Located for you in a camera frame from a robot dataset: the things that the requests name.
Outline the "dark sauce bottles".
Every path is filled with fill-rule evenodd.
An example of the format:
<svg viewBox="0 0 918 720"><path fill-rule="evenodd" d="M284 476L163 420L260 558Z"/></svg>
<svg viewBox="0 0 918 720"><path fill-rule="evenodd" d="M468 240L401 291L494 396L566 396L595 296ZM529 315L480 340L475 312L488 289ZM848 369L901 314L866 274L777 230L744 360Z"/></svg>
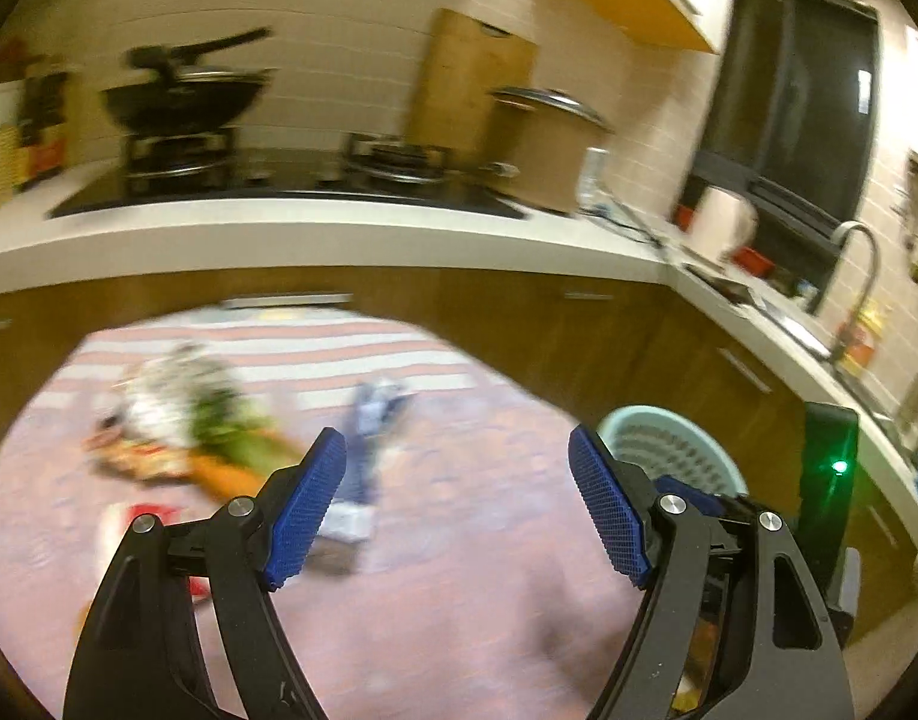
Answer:
<svg viewBox="0 0 918 720"><path fill-rule="evenodd" d="M39 57L28 65L18 114L13 187L28 190L59 176L67 160L68 71Z"/></svg>

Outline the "blue milk carton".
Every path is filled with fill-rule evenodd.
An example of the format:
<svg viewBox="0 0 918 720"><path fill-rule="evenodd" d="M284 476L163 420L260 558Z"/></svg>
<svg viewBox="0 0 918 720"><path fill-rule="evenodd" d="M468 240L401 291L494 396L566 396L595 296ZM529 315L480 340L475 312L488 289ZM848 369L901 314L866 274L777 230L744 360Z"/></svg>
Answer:
<svg viewBox="0 0 918 720"><path fill-rule="evenodd" d="M353 390L340 432L347 445L347 468L317 536L358 546L374 533L379 465L386 445L404 421L413 392L403 380L377 379Z"/></svg>

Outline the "dark window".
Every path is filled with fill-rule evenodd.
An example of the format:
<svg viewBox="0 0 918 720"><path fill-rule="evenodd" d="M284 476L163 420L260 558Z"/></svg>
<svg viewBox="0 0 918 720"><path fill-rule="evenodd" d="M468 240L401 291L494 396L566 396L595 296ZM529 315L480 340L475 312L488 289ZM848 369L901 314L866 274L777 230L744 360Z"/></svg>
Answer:
<svg viewBox="0 0 918 720"><path fill-rule="evenodd" d="M690 177L828 238L874 142L879 15L854 0L734 0Z"/></svg>

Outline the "wooden cutting board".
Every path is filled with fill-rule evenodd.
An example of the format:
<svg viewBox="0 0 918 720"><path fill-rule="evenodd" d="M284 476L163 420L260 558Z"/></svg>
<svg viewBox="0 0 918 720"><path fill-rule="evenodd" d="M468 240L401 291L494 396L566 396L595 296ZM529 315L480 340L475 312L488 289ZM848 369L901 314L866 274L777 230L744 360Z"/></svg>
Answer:
<svg viewBox="0 0 918 720"><path fill-rule="evenodd" d="M457 164L479 153L493 98L529 86L539 48L529 39L449 8L431 20L427 54L413 88L404 138L449 149Z"/></svg>

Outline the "polka dot paper wrapper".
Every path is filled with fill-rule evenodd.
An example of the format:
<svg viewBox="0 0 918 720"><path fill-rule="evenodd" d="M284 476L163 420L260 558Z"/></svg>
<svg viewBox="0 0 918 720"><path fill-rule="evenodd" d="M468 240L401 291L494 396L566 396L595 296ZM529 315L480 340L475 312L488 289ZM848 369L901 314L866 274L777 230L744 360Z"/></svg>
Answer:
<svg viewBox="0 0 918 720"><path fill-rule="evenodd" d="M189 449L199 400L238 388L226 362L203 344L183 343L132 367L114 392L128 437Z"/></svg>

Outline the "yellow dish soap bottle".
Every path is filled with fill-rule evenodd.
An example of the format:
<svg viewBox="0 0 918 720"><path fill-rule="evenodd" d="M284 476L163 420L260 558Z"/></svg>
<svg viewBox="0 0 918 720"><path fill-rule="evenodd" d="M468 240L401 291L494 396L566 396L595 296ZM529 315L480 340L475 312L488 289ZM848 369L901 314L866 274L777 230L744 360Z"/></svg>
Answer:
<svg viewBox="0 0 918 720"><path fill-rule="evenodd" d="M864 304L857 314L840 361L840 367L846 374L861 377L866 372L874 359L877 346L884 338L888 318L889 311L875 299L869 299Z"/></svg>

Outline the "green leafy vegetable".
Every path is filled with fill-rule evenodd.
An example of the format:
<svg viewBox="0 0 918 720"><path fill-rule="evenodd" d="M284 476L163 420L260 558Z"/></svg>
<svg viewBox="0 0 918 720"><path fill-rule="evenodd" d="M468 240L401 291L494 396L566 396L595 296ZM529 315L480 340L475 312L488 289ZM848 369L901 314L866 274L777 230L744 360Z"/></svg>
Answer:
<svg viewBox="0 0 918 720"><path fill-rule="evenodd" d="M270 475L293 460L293 450L264 411L231 388L200 392L192 406L191 429L199 449L259 475Z"/></svg>

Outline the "chrome sink faucet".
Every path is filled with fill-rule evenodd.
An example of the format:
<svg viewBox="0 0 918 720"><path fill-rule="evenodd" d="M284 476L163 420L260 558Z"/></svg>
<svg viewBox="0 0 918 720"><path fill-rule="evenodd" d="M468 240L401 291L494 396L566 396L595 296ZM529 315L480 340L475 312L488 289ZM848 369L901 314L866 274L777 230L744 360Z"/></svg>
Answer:
<svg viewBox="0 0 918 720"><path fill-rule="evenodd" d="M817 317L843 317L863 307L879 278L880 245L868 223L848 220L830 236L832 261L818 280L818 293L807 312Z"/></svg>

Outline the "white electric kettle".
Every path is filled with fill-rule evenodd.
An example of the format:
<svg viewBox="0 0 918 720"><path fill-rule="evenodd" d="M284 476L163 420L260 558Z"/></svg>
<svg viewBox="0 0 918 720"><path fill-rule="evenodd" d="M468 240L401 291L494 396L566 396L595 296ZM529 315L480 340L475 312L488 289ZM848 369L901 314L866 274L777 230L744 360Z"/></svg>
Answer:
<svg viewBox="0 0 918 720"><path fill-rule="evenodd" d="M726 188L710 185L688 225L685 247L713 266L724 266L755 236L754 205Z"/></svg>

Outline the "white power meter plug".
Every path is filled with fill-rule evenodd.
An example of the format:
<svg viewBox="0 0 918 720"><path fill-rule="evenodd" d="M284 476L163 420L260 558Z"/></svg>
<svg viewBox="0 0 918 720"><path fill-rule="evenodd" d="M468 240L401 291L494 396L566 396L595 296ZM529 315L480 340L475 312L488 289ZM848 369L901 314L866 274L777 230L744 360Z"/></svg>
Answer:
<svg viewBox="0 0 918 720"><path fill-rule="evenodd" d="M607 149L590 146L584 153L580 175L576 182L576 200L581 210L594 210L602 205L605 199L605 188L602 182Z"/></svg>

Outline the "teal plastic waste basket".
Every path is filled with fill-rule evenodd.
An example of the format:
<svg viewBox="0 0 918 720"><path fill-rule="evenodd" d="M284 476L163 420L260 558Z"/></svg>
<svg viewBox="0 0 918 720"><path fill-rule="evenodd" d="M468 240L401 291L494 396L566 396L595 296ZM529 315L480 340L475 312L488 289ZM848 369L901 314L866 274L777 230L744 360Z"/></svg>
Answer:
<svg viewBox="0 0 918 720"><path fill-rule="evenodd" d="M605 447L651 479L672 476L704 493L745 496L744 476L716 439L690 419L657 406L622 406L599 424Z"/></svg>

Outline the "floral pink tablecloth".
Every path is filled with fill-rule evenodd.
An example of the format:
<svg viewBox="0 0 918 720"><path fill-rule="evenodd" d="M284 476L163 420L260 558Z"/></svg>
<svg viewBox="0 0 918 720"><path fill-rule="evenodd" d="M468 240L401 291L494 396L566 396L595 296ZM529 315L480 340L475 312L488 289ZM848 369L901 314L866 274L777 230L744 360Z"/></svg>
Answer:
<svg viewBox="0 0 918 720"><path fill-rule="evenodd" d="M0 445L0 649L59 710L130 512L181 520L192 484L111 475L86 439L142 362L197 343L296 444L347 429L365 385L409 403L364 493L326 517L275 609L334 718L581 718L640 604L566 463L573 419L420 328L340 310L194 312L86 337Z"/></svg>

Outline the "brown rice cooker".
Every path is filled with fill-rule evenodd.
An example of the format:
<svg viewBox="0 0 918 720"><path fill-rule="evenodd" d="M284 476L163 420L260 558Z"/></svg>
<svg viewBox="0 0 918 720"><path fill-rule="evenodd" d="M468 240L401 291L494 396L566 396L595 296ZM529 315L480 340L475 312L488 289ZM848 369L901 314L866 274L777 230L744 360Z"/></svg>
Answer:
<svg viewBox="0 0 918 720"><path fill-rule="evenodd" d="M470 175L530 208L573 216L589 148L614 127L591 106L556 89L502 86L493 101Z"/></svg>

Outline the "black wok with lid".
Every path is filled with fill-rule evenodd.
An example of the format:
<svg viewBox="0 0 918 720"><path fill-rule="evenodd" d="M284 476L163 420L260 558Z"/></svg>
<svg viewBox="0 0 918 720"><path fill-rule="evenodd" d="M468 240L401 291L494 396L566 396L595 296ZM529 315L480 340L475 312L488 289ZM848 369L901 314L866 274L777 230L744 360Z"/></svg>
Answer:
<svg viewBox="0 0 918 720"><path fill-rule="evenodd" d="M272 30L264 26L203 43L128 49L125 65L148 71L150 78L105 89L107 114L130 135L142 138L185 137L220 130L256 102L270 82L272 70L207 67L200 59L270 36Z"/></svg>

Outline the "black gas stove top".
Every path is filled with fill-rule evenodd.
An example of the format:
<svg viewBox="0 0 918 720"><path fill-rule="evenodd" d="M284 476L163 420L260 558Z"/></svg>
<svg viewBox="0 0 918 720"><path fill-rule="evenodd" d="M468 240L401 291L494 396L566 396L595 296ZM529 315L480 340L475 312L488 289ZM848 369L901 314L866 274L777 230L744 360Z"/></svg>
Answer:
<svg viewBox="0 0 918 720"><path fill-rule="evenodd" d="M128 138L121 164L49 211L52 218L155 203L298 199L392 203L520 220L502 195L462 176L449 149L350 133L335 151L242 148L236 130Z"/></svg>

